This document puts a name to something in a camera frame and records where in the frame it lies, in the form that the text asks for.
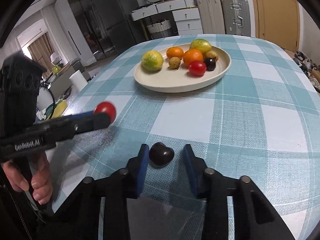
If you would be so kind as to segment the left hand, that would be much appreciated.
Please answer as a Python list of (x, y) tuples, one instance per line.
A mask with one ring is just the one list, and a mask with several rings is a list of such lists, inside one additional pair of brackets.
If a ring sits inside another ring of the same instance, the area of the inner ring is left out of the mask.
[[(12, 161), (4, 163), (3, 170), (15, 191), (22, 192), (29, 190), (29, 183)], [(40, 205), (47, 204), (53, 193), (53, 184), (50, 165), (45, 152), (41, 153), (37, 158), (37, 172), (31, 179), (31, 185), (34, 189), (34, 199)]]

